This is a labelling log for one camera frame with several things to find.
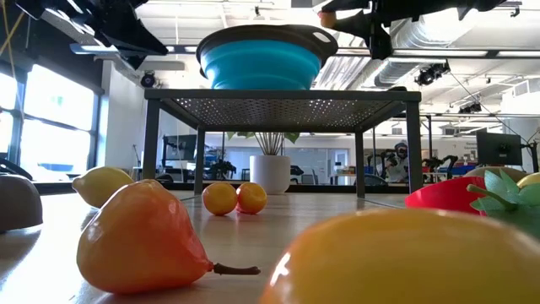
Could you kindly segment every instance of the camera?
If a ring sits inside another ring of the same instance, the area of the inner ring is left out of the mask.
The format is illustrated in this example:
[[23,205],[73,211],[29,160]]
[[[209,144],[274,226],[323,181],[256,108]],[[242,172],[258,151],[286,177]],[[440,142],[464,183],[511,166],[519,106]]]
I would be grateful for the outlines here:
[[157,84],[154,71],[144,72],[144,76],[141,78],[141,85],[144,88],[151,89]]

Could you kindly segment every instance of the plant pot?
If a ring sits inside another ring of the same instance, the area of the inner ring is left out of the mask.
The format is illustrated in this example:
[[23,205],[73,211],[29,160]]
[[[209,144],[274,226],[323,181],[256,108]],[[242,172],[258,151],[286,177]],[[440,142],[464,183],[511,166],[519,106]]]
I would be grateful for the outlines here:
[[197,48],[213,89],[309,90],[338,43],[309,25],[242,25],[217,31]]
[[250,157],[250,181],[255,182],[267,194],[283,194],[290,184],[290,158],[277,155]]

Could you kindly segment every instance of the blue bowl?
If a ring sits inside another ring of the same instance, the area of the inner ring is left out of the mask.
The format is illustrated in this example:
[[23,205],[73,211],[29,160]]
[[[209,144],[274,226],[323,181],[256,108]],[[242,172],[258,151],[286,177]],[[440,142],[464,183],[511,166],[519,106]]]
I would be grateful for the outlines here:
[[323,31],[306,25],[228,28],[205,38],[197,59],[213,89],[309,90],[338,50]]

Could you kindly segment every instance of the table surface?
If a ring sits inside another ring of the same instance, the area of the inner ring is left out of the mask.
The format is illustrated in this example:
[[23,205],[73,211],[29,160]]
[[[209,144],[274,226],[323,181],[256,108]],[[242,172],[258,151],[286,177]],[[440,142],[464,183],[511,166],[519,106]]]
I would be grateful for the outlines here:
[[[181,198],[192,193],[179,193]],[[231,266],[256,265],[258,276],[206,274],[195,284],[135,296],[96,290],[75,263],[81,230],[96,209],[77,194],[42,197],[44,224],[0,235],[0,303],[256,303],[273,266],[307,226],[358,209],[402,206],[403,196],[287,194],[271,196],[259,215],[211,215],[200,198],[183,199],[210,259]]]

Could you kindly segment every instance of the perforated metal platform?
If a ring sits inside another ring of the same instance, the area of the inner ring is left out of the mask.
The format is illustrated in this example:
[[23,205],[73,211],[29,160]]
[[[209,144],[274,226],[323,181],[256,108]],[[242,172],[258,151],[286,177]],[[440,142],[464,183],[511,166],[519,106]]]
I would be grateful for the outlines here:
[[151,102],[206,131],[354,133],[420,102],[417,92],[147,90]]
[[[144,178],[155,178],[159,110],[197,130],[195,194],[203,192],[206,132],[354,133],[356,166],[363,168],[363,133],[406,111],[409,189],[412,193],[422,187],[421,94],[417,92],[146,90],[144,95],[148,99]],[[356,181],[356,194],[363,198],[364,170],[356,171]]]

